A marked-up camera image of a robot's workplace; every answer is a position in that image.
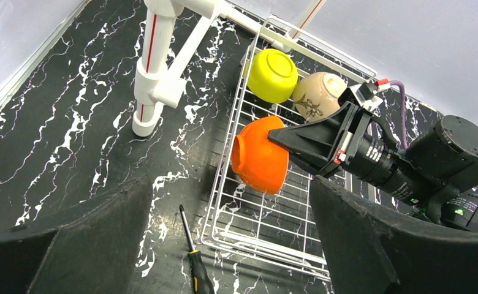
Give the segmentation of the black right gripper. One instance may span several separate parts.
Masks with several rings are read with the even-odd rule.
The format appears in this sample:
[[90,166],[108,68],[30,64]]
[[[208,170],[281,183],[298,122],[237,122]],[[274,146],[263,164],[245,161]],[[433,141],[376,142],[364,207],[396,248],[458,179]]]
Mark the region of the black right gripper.
[[443,181],[421,174],[402,149],[368,135],[370,118],[358,111],[348,102],[328,118],[271,130],[268,140],[310,175],[329,178],[342,168],[407,205],[426,203],[443,189]]

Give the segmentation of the white ceramic bowl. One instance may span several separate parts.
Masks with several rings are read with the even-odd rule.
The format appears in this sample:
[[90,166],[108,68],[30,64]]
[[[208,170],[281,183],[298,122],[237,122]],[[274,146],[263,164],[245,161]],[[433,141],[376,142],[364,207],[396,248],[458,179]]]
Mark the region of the white ceramic bowl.
[[268,139],[269,131],[283,127],[279,117],[266,116],[249,123],[233,140],[232,170],[254,190],[276,194],[283,186],[289,152]]

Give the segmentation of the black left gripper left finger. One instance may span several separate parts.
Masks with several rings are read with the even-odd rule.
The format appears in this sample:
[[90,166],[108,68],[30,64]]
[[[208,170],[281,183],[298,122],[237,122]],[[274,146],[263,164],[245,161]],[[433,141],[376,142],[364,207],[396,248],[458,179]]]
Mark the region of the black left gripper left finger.
[[140,175],[0,232],[0,293],[126,293],[152,185]]

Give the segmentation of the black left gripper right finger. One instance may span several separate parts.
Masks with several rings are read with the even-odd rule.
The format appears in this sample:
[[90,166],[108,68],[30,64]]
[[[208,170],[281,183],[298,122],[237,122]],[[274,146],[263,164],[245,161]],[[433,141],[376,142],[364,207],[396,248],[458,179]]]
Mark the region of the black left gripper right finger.
[[309,201],[335,293],[478,293],[478,233],[415,219],[321,176]]

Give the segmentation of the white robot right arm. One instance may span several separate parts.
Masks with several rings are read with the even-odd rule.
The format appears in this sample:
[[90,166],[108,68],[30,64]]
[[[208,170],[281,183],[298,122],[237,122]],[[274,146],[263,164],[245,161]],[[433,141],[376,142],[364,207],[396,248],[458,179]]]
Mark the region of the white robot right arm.
[[478,232],[478,127],[448,115],[401,149],[381,123],[382,135],[367,132],[377,116],[353,103],[330,117],[269,131],[270,142],[311,175],[338,170],[356,176],[415,208],[414,216],[434,224]]

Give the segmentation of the beige ceramic bowl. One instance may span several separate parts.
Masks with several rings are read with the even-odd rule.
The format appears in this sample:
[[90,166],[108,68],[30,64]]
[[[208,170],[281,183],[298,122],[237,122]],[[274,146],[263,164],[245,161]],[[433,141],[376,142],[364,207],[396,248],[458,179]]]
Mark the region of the beige ceramic bowl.
[[346,89],[347,84],[340,76],[316,72],[297,83],[292,100],[295,109],[307,122],[318,121],[340,109],[338,98]]

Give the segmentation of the yellow-green plastic bowl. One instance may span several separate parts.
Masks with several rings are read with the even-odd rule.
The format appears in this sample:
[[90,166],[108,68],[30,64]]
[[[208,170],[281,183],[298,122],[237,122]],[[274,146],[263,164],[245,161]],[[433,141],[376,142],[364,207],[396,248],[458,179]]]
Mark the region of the yellow-green plastic bowl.
[[269,48],[255,54],[252,65],[245,62],[243,77],[247,87],[258,98],[280,104],[289,99],[297,82],[298,70],[289,55]]

